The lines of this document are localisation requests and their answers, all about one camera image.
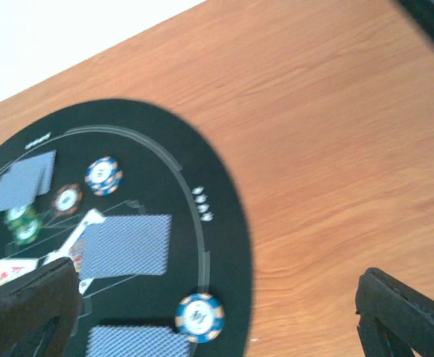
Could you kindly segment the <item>green chip top mat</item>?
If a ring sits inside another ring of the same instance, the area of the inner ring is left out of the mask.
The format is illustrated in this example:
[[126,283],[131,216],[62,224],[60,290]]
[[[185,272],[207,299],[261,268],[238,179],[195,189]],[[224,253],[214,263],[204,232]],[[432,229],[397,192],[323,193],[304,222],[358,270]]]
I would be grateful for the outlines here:
[[33,205],[7,210],[4,223],[12,233],[17,245],[28,245],[35,241],[41,231],[42,219]]

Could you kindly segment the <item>blue chip mat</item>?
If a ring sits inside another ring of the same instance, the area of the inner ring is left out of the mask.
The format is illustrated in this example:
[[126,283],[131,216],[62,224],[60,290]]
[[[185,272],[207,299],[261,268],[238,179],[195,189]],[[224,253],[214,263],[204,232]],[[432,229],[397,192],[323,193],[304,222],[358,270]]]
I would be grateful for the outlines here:
[[85,183],[96,196],[108,196],[115,192],[123,178],[123,171],[116,159],[104,156],[89,165]]
[[225,312],[216,297],[194,293],[184,297],[176,308],[175,325],[192,343],[213,341],[223,330]]

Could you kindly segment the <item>round black poker mat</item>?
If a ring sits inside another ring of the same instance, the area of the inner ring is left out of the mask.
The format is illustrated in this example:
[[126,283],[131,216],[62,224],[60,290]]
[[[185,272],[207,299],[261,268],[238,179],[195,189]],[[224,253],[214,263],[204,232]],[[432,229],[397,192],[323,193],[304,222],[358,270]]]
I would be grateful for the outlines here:
[[217,153],[133,100],[0,145],[0,356],[242,356],[246,217]]

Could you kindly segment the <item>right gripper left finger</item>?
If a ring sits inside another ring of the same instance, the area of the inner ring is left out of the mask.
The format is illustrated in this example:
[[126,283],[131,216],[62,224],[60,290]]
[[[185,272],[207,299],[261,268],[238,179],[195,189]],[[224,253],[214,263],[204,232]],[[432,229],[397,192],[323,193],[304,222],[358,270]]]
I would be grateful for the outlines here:
[[0,286],[0,356],[63,356],[82,306],[67,257]]

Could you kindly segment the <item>dealt card top mat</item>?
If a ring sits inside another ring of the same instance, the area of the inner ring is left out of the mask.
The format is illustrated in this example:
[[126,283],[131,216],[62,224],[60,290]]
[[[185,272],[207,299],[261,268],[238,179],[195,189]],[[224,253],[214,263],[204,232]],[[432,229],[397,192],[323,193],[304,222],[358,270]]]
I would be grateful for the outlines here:
[[17,161],[0,178],[0,212],[28,206],[51,189],[56,151]]

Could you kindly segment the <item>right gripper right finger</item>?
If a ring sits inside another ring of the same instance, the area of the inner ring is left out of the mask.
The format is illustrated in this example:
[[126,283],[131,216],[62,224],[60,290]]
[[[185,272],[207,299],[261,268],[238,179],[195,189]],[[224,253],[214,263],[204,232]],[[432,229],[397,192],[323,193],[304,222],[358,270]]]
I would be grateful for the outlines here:
[[434,300],[368,268],[360,276],[355,305],[366,356],[434,356]]

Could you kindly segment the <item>blue chip top mat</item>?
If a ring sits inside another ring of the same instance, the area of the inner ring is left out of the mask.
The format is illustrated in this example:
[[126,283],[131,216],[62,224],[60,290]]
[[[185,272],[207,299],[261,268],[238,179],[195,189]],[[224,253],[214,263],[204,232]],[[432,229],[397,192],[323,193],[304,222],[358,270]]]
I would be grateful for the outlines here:
[[116,159],[104,156],[89,165],[85,183],[96,196],[108,196],[115,192],[123,178],[123,171]]

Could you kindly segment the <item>red chip top mat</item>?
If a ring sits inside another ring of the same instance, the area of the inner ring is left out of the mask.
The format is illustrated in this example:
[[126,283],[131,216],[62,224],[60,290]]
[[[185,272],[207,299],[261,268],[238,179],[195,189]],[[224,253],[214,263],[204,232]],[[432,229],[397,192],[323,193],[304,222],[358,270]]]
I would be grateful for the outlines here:
[[70,216],[77,211],[83,194],[77,183],[61,187],[52,201],[52,208],[56,216]]

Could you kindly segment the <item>dealt card mat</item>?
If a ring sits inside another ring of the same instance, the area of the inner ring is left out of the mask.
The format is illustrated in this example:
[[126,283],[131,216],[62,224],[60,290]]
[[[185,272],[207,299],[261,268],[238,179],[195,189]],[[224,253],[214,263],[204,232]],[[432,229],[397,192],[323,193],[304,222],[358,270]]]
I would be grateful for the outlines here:
[[0,212],[28,206],[51,189],[56,151],[17,161],[0,178]]
[[168,327],[93,327],[86,356],[189,356],[190,341]]

